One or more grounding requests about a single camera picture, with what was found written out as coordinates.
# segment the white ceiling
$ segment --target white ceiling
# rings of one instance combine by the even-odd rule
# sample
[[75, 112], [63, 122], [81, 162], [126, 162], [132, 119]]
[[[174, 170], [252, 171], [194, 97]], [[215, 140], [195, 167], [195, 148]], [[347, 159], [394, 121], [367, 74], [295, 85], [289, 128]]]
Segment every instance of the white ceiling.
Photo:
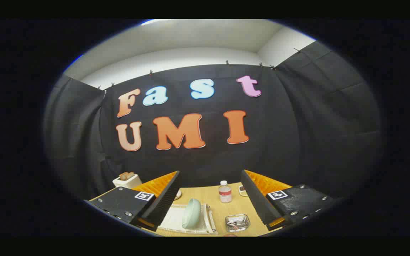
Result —
[[283, 25], [269, 20], [167, 20], [136, 26], [82, 55], [64, 72], [81, 80], [137, 55], [190, 47], [259, 52]]

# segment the light blue letter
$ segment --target light blue letter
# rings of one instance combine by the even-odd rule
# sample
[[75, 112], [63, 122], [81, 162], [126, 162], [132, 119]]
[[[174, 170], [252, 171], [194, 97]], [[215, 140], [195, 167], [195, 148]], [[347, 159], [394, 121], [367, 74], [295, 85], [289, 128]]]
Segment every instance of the light blue letter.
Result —
[[193, 92], [191, 92], [192, 98], [210, 98], [215, 93], [215, 89], [212, 87], [214, 84], [215, 83], [211, 79], [198, 79], [192, 81], [191, 85], [189, 86], [194, 90]]
[[153, 104], [163, 104], [167, 101], [168, 97], [166, 97], [167, 89], [164, 86], [157, 86], [151, 88], [146, 93], [145, 99], [143, 99], [143, 105], [151, 106]]

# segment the white tray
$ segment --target white tray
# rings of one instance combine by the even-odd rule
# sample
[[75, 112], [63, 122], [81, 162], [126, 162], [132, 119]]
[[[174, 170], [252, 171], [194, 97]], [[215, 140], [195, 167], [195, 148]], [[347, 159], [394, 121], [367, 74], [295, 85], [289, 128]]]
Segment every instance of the white tray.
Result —
[[184, 209], [186, 206], [186, 204], [172, 204], [158, 228], [187, 234], [218, 235], [215, 222], [213, 221], [213, 215], [208, 204], [202, 204], [202, 208], [200, 209], [200, 219], [195, 228], [183, 228], [181, 225], [183, 223]]

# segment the black curtain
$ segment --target black curtain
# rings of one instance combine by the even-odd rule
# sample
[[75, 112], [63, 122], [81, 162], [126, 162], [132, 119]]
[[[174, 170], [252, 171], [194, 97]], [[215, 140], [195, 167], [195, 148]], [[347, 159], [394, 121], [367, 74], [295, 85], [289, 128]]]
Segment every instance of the black curtain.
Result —
[[[258, 81], [259, 97], [244, 94], [236, 80]], [[196, 79], [214, 82], [213, 96], [193, 99]], [[168, 100], [144, 106], [145, 93], [167, 89]], [[118, 97], [140, 89], [131, 113], [117, 118]], [[231, 145], [223, 113], [243, 110], [249, 141]], [[169, 117], [179, 126], [184, 115], [199, 113], [200, 149], [157, 150], [153, 119]], [[45, 117], [47, 154], [64, 185], [82, 199], [113, 188], [124, 171], [143, 182], [181, 171], [182, 187], [239, 182], [242, 169], [290, 185], [307, 184], [331, 196], [353, 192], [368, 178], [381, 155], [379, 110], [371, 90], [346, 61], [315, 42], [275, 70], [253, 65], [203, 65], [141, 76], [104, 92], [63, 77], [55, 86]], [[142, 146], [121, 148], [116, 126], [140, 121]], [[127, 139], [133, 141], [132, 129]]]
[[380, 107], [349, 62], [320, 42], [277, 66], [300, 134], [294, 183], [345, 196], [369, 178], [383, 155]]

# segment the letter m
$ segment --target letter m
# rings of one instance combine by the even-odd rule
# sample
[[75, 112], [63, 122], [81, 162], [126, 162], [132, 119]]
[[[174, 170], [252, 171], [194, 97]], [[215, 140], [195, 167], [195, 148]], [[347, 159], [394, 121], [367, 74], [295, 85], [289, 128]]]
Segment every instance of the letter m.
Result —
[[179, 149], [184, 137], [186, 137], [186, 141], [183, 146], [187, 149], [205, 147], [205, 142], [200, 137], [200, 119], [202, 119], [200, 114], [187, 114], [183, 117], [177, 128], [168, 117], [155, 118], [153, 123], [158, 127], [159, 139], [156, 148], [158, 150], [169, 150], [172, 148], [172, 145], [167, 142], [167, 138], [169, 138], [171, 143]]

